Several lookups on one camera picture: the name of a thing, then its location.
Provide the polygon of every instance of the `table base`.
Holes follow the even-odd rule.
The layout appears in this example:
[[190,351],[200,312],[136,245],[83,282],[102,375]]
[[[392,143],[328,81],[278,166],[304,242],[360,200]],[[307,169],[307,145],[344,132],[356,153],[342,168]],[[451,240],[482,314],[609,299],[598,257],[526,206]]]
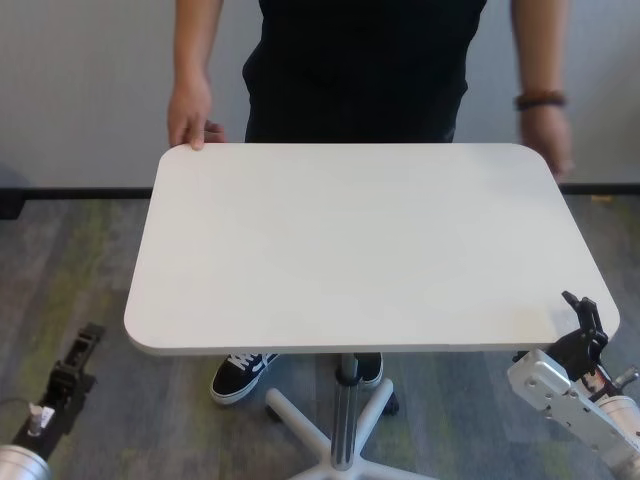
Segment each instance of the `table base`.
[[275,388],[270,389],[267,392],[267,405],[319,460],[316,466],[291,477],[290,480],[436,480],[432,477],[369,462],[360,456],[364,444],[371,435],[373,427],[380,418],[392,393],[393,383],[389,379],[384,379],[358,418],[355,449],[350,467],[346,470],[337,470],[332,466],[329,438],[280,391]]

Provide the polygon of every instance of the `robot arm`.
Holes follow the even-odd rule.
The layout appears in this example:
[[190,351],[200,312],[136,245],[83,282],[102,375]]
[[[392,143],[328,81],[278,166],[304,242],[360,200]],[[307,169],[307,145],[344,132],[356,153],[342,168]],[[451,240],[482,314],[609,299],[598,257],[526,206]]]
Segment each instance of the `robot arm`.
[[618,480],[640,480],[640,410],[622,389],[638,378],[634,367],[615,381],[600,363],[608,338],[594,302],[565,292],[580,329],[547,352],[519,354],[508,371],[516,394],[560,423],[597,453]]
[[56,362],[47,389],[13,439],[0,446],[0,480],[49,480],[46,463],[63,435],[71,432],[96,379],[84,367],[104,328],[88,324],[78,332],[64,360]]

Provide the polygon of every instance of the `hand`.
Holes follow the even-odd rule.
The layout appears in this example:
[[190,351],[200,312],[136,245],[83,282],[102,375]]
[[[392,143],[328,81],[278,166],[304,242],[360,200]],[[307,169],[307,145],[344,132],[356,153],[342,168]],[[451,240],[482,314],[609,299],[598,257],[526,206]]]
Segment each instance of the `hand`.
[[224,143],[226,142],[224,128],[219,123],[209,120],[204,125],[204,143]]
[[167,127],[172,147],[189,143],[201,150],[205,142],[205,127],[211,109],[211,90],[204,74],[177,79],[173,86]]
[[561,108],[541,105],[524,110],[520,113],[520,135],[524,146],[542,155],[556,181],[573,170],[571,127]]

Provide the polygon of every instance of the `black baseboard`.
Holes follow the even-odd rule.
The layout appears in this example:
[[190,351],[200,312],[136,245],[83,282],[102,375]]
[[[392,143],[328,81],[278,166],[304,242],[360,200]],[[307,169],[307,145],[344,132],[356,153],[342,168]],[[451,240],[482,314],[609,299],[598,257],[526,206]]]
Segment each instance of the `black baseboard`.
[[[23,188],[25,200],[145,200],[152,188]],[[0,197],[6,189],[0,189]]]
[[563,183],[563,195],[640,195],[640,183]]
[[[563,195],[640,195],[640,183],[565,183],[560,191]],[[27,200],[146,200],[151,192],[151,188],[0,188],[0,220],[18,218]]]

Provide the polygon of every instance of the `white wall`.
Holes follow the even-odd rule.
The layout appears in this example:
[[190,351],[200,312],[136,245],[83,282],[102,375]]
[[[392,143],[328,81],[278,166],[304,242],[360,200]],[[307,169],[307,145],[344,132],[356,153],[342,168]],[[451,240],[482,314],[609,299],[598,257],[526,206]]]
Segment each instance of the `white wall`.
[[[150,186],[166,148],[173,0],[3,0],[0,11],[0,187]],[[517,138],[508,17],[506,0],[489,0],[457,141]],[[227,0],[211,73],[214,118],[233,141],[259,34],[257,0]],[[640,182],[639,46],[640,2],[573,1],[574,181]]]

